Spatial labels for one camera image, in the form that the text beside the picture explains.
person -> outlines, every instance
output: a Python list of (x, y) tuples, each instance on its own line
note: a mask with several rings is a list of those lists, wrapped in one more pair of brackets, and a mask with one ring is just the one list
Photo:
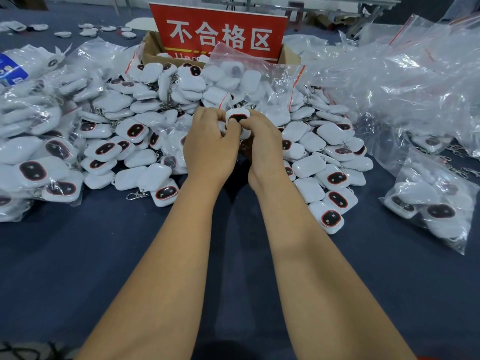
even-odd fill
[(410, 348), (310, 213), (285, 172), (282, 136), (262, 114), (218, 127), (199, 107), (185, 139), (188, 177), (165, 223), (76, 360), (188, 360), (200, 325), (212, 213), (252, 133), (248, 181), (258, 197), (288, 335), (298, 360), (410, 360)]

blue package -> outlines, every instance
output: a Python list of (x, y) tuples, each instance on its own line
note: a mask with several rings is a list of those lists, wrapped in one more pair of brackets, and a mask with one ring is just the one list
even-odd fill
[(5, 87), (15, 86), (28, 78), (28, 73), (8, 56), (0, 53), (0, 84)]

brown box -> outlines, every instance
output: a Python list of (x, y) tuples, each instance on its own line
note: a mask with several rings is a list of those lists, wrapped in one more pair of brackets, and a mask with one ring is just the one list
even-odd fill
[[(165, 52), (165, 47), (163, 46), (162, 39), (158, 31), (149, 31), (143, 38), (143, 43), (145, 43), (145, 48), (143, 49), (143, 55), (141, 60), (143, 64), (148, 63), (172, 63), (177, 67), (181, 66), (183, 63), (188, 62), (195, 66), (203, 67), (205, 63), (196, 62), (190, 59), (175, 59), (171, 57), (157, 56), (159, 53)], [(300, 64), (300, 57), (293, 53), (293, 51), (282, 44), (282, 49), (280, 50), (280, 55), (278, 56), (278, 63), (280, 64)]]

sign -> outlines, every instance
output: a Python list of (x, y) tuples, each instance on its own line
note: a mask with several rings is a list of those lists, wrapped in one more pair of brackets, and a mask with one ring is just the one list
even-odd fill
[(276, 62), (288, 20), (286, 16), (180, 5), (151, 3), (150, 9), (166, 52), (183, 59), (209, 55), (222, 42)]

blue table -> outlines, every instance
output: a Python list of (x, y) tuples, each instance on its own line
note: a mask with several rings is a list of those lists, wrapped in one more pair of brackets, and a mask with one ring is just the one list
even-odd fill
[[(78, 23), (123, 25), (128, 17), (107, 6), (48, 6), (50, 12), (0, 10), (0, 21), (50, 25), (44, 32), (1, 33), (0, 49), (64, 49), (70, 43), (76, 48), (86, 41)], [(55, 38), (54, 31), (74, 36)], [(101, 37), (132, 46), (144, 35), (135, 32), (134, 40), (108, 32)], [(458, 166), (479, 169), (480, 163), (467, 159)], [(248, 168), (237, 164), (215, 205), (195, 359), (295, 359)], [(380, 165), (365, 177), (367, 186), (354, 188), (358, 207), (345, 215), (334, 242), (416, 354), (479, 359), (479, 213), (467, 255), (461, 256), (381, 205), (377, 197), (395, 180)], [(170, 210), (150, 198), (127, 201), (126, 193), (113, 186), (85, 190), (78, 207), (39, 202), (21, 223), (0, 224), (0, 340), (82, 344)]]

